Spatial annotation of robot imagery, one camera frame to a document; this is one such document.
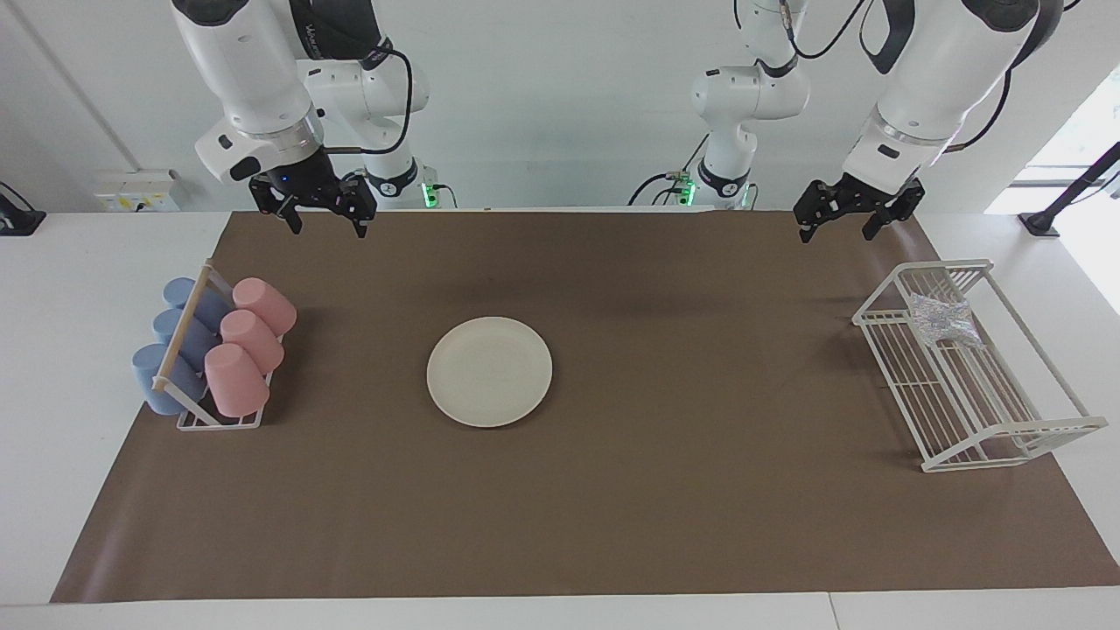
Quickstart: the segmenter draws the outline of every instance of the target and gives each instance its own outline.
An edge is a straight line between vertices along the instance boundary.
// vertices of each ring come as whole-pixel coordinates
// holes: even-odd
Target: upside-down cup
[[[245,278],[233,287],[237,308],[252,311],[272,328],[274,336],[284,335],[296,325],[296,307],[272,285],[260,278]]]
[[[262,374],[283,362],[283,346],[272,328],[252,311],[234,311],[222,319],[222,340],[245,349]]]
[[[132,373],[137,377],[137,382],[143,391],[144,400],[151,410],[159,416],[176,416],[186,411],[178,400],[171,398],[170,393],[158,392],[152,389],[152,379],[159,373],[159,365],[164,362],[167,353],[167,345],[155,343],[146,345],[132,355]],[[198,402],[206,393],[206,383],[194,372],[190,365],[183,359],[176,356],[171,365],[170,381],[178,387],[188,398]]]
[[[164,302],[168,308],[183,308],[187,305],[190,291],[195,290],[195,281],[190,278],[176,278],[164,287]],[[209,332],[217,334],[222,326],[222,317],[230,314],[233,308],[214,289],[206,287],[203,290],[198,306],[195,307],[195,319],[198,319]]]
[[[175,335],[175,328],[183,319],[181,308],[171,308],[156,316],[151,323],[151,331],[156,334],[156,341],[170,344]],[[206,353],[218,344],[218,339],[197,318],[192,317],[187,322],[186,334],[183,336],[183,345],[179,346],[179,356],[183,356],[187,364],[195,372],[202,372],[206,364]]]
[[[251,416],[269,401],[269,386],[256,363],[235,343],[223,343],[206,353],[206,381],[218,413],[227,418]]]

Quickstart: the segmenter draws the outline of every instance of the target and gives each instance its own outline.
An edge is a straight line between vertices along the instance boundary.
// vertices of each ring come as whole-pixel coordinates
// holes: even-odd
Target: wall socket panel
[[[103,173],[94,196],[105,212],[179,212],[179,184],[169,172]]]

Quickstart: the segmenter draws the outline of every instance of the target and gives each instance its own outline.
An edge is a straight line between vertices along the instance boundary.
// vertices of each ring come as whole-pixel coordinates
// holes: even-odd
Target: crumpled plastic wrap
[[[915,334],[922,343],[935,348],[940,341],[953,341],[969,348],[983,346],[976,319],[972,318],[972,306],[968,302],[945,304],[926,297],[914,296]]]

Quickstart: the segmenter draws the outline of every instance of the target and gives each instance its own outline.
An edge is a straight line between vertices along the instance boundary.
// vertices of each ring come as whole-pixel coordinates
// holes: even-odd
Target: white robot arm
[[[171,0],[184,41],[225,118],[196,143],[221,182],[249,182],[258,207],[299,233],[297,206],[346,216],[360,237],[385,205],[413,203],[430,174],[385,117],[428,102],[422,74],[393,49],[370,0]],[[317,64],[300,81],[297,58]],[[342,178],[320,118],[349,132],[365,173]],[[365,182],[376,185],[376,197]]]
[[[892,33],[871,57],[889,73],[836,185],[813,182],[794,206],[803,242],[849,213],[870,213],[871,240],[911,217],[917,175],[950,149],[964,120],[1057,27],[1062,0],[885,0]]]
[[[749,66],[710,70],[692,85],[692,105],[711,130],[704,155],[692,167],[694,203],[740,207],[758,139],[752,120],[781,120],[804,111],[809,80],[783,27],[778,0],[744,0],[743,41],[754,55]],[[794,31],[808,0],[792,0]]]

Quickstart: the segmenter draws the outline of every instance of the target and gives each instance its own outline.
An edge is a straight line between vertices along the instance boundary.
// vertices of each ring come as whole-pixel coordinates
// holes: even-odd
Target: black stand
[[[1049,207],[1035,214],[1020,214],[1019,221],[1023,222],[1028,232],[1036,237],[1060,237],[1061,234],[1054,229],[1054,220],[1057,219],[1057,215],[1070,207],[1070,204],[1077,201],[1077,197],[1088,191],[1118,161],[1120,161],[1120,142],[1112,145],[1112,148],[1105,151],[1101,156],[1101,159],[1096,160],[1096,164],[1090,166],[1084,175],[1071,184]]]
[[[20,210],[0,195],[0,237],[30,237],[46,217],[46,212]]]

